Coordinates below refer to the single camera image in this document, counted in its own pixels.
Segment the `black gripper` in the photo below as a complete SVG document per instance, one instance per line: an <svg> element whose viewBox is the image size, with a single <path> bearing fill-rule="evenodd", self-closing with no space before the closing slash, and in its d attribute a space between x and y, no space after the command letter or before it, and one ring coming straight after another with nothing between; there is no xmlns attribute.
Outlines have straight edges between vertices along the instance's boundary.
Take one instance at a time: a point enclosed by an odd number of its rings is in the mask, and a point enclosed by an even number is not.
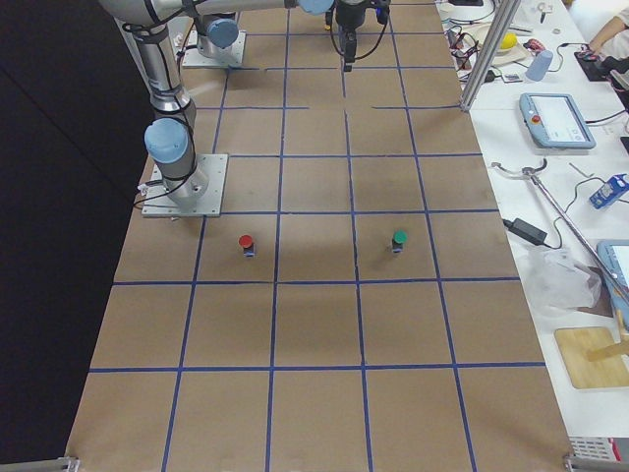
<svg viewBox="0 0 629 472"><path fill-rule="evenodd" d="M367 9L375 10L376 21L385 26L388 22L387 0L360 0L335 2L336 23L342 28L358 28L365 21ZM342 30L342 54L345 64L356 61L356 32Z"/></svg>

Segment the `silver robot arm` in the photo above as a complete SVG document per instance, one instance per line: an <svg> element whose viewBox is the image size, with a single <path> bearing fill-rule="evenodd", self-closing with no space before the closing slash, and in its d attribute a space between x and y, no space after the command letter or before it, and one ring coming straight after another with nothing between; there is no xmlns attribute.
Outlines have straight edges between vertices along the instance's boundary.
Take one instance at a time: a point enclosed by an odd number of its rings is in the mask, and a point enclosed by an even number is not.
<svg viewBox="0 0 629 472"><path fill-rule="evenodd" d="M217 216L221 211L228 157L196 150L194 100L184 87L168 24L192 19L200 55L229 59L244 32L236 14L245 11L301 8L317 15L327 1L104 1L104 10L119 24L142 73L155 119L144 144L155 163L157 182L146 185L139 204L146 217Z"/></svg>
<svg viewBox="0 0 629 472"><path fill-rule="evenodd" d="M343 70L351 72L356 61L373 54L382 40L389 15L389 1L228 1L224 6L214 6L210 13L201 14L196 10L209 1L186 1L190 17L194 18L198 34L197 49L207 56L214 49L227 49L240 34L235 14L241 11L267 10L282 4L286 9L301 8L310 15L324 15L325 28L335 52L343 58ZM357 30L364 24L367 10L374 10L376 21L382 25L375 45L365 54L358 55Z"/></svg>

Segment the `person's hand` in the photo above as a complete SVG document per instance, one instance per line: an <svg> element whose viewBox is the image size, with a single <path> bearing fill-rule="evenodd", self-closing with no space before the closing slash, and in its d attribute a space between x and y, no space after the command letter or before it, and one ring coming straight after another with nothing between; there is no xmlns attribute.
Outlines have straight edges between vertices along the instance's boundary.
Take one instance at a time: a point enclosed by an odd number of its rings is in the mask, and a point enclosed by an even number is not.
<svg viewBox="0 0 629 472"><path fill-rule="evenodd" d="M592 40L589 42L589 50L594 54L599 54L603 45L609 40L608 34L604 33L602 30L596 34Z"/></svg>

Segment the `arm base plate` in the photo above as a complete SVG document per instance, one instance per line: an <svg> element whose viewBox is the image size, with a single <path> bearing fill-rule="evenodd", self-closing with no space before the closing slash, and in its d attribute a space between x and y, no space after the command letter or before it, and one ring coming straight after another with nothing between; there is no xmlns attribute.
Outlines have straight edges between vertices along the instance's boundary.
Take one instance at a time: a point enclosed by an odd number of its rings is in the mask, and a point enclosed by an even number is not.
<svg viewBox="0 0 629 472"><path fill-rule="evenodd" d="M218 217L221 213L224 184L228 166L227 154L197 154L197 168L179 187L177 182L164 185L158 166L151 169L150 180L157 185L146 189L142 196L142 216L157 217Z"/></svg>
<svg viewBox="0 0 629 472"><path fill-rule="evenodd" d="M238 69L243 67L246 31L240 30L234 43L226 48L219 48L208 42L202 49L198 49L198 35L193 29L187 41L191 49L187 49L182 61L184 68L206 69Z"/></svg>

